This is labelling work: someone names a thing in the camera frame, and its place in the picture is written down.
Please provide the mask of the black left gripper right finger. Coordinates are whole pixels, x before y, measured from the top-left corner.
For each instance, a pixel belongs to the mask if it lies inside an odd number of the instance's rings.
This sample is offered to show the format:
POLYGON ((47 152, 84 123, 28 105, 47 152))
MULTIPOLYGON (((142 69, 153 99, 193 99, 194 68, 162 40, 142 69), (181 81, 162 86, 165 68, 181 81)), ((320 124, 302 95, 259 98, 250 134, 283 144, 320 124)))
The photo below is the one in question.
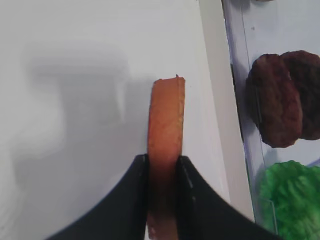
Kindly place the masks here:
POLYGON ((187 156, 176 162, 176 224, 180 240, 278 240, 229 205, 187 156))

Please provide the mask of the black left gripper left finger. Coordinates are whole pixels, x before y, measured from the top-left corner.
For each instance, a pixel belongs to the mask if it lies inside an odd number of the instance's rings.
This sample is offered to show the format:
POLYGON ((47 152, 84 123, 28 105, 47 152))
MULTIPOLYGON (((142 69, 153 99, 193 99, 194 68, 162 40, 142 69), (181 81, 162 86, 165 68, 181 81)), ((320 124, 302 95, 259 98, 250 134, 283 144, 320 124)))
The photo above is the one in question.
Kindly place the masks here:
POLYGON ((137 155, 94 208, 50 236, 51 240, 143 240, 148 211, 149 159, 137 155))

